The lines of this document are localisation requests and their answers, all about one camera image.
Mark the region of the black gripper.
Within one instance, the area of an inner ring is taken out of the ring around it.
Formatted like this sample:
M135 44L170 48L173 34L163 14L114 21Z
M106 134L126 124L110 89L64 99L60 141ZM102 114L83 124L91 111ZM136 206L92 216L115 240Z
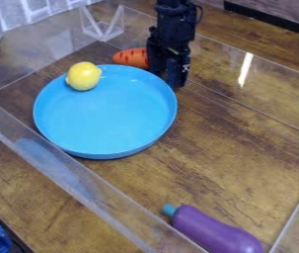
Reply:
M190 46L199 23L195 3L156 3L156 24L150 27L147 53L150 72L161 75L167 70L167 84L173 90L185 86L190 72Z

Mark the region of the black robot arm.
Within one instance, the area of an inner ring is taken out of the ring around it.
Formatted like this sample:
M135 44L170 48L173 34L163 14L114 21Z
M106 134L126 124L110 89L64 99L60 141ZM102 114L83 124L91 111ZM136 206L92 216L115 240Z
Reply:
M150 72L166 74L171 89L185 86L190 71L189 43L195 38L195 27L203 10L191 0L156 0L156 25L150 27L147 54Z

